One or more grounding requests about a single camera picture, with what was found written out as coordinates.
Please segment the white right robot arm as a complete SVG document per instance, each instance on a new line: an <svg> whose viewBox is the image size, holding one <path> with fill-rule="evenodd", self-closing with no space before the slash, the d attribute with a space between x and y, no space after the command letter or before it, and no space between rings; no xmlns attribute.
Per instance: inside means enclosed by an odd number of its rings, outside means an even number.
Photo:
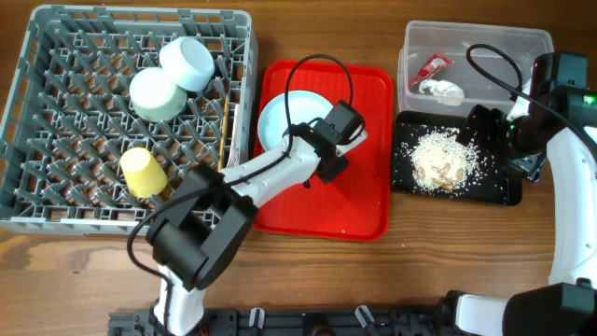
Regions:
<svg viewBox="0 0 597 336"><path fill-rule="evenodd" d="M551 52L535 59L530 90L475 70L529 105L514 117L475 106L457 140L502 159L546 155L555 193L555 247L548 285L495 299L450 291L438 329L464 335L593 335L596 332L596 94L588 59Z"/></svg>

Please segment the light blue bowl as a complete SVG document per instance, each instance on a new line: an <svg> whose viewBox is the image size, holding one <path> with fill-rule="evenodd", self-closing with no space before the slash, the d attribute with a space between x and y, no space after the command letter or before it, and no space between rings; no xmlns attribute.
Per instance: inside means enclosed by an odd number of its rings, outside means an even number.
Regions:
<svg viewBox="0 0 597 336"><path fill-rule="evenodd" d="M199 41L181 36L165 45L159 54L166 75L186 91L203 91L215 72L210 51Z"/></svg>

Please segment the yellow plastic cup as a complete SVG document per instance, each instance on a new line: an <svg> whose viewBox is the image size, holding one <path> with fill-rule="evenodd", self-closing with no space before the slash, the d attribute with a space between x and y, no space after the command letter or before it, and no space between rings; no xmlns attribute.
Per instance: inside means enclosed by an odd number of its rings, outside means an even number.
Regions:
<svg viewBox="0 0 597 336"><path fill-rule="evenodd" d="M167 186L167 175L153 155L143 147L132 147L125 151L119 165L130 193L136 198L160 194Z"/></svg>

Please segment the wooden chopstick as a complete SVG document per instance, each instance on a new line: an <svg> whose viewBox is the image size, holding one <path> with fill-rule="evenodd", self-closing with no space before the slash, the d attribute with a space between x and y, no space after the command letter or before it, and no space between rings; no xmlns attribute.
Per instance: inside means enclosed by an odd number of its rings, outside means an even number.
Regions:
<svg viewBox="0 0 597 336"><path fill-rule="evenodd" d="M219 143L219 150L218 150L218 162L217 162L217 166L216 166L218 171L223 169L228 120L229 120L229 93L227 93L227 95L226 95L223 117L222 117L221 123L220 123L221 124L221 136L220 136L220 143Z"/></svg>

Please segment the mint green bowl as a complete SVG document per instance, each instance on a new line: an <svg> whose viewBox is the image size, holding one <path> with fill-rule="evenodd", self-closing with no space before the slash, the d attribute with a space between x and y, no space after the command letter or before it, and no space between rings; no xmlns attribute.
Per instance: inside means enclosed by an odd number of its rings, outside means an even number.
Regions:
<svg viewBox="0 0 597 336"><path fill-rule="evenodd" d="M129 93L133 111L151 122L168 121L186 106L187 93L160 67L141 70L133 78Z"/></svg>

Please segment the light blue plate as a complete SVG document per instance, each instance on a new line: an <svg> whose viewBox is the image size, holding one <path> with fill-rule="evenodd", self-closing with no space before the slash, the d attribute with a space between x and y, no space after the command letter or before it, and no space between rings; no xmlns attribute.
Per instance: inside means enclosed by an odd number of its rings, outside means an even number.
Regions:
<svg viewBox="0 0 597 336"><path fill-rule="evenodd" d="M332 109L332 104L326 98L311 91L291 91L288 97L292 124L323 119ZM282 93L269 101L260 113L257 136L262 148L268 151L276 147L287 127L285 95Z"/></svg>

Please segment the white plastic fork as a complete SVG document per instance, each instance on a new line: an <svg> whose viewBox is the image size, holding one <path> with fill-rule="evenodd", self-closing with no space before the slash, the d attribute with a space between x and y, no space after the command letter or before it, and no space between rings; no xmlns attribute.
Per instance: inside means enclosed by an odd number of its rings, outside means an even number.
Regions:
<svg viewBox="0 0 597 336"><path fill-rule="evenodd" d="M229 158L227 162L227 168L232 168L236 165L238 159L238 148L237 148L237 129L239 124L239 113L240 105L234 106L233 123L232 123L232 134L231 142L229 147Z"/></svg>

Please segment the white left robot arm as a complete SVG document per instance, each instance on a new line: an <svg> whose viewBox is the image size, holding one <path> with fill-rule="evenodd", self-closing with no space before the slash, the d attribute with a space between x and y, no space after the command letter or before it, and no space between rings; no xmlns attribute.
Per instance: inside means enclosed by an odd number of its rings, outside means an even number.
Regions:
<svg viewBox="0 0 597 336"><path fill-rule="evenodd" d="M340 101L323 118L290 124L276 147L246 163L193 169L146 233L162 279L153 308L161 334L187 335L199 326L205 289L234 259L262 205L313 176L332 181L365 137L363 116Z"/></svg>

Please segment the red foil wrapper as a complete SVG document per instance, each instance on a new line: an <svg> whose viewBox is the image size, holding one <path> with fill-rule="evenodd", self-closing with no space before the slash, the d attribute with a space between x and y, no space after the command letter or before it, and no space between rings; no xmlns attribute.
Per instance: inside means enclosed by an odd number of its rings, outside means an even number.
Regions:
<svg viewBox="0 0 597 336"><path fill-rule="evenodd" d="M409 87L412 88L415 84L430 78L439 70L453 63L453 60L440 53L433 54L418 71L416 76L409 82Z"/></svg>

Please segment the white tissue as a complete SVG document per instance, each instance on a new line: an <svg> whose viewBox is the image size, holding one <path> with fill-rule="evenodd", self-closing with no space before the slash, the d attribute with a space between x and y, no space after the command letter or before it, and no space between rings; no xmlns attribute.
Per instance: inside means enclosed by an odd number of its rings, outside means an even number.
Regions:
<svg viewBox="0 0 597 336"><path fill-rule="evenodd" d="M443 105L458 106L465 99L464 90L447 80L422 80L419 83L419 93L426 93L427 91Z"/></svg>

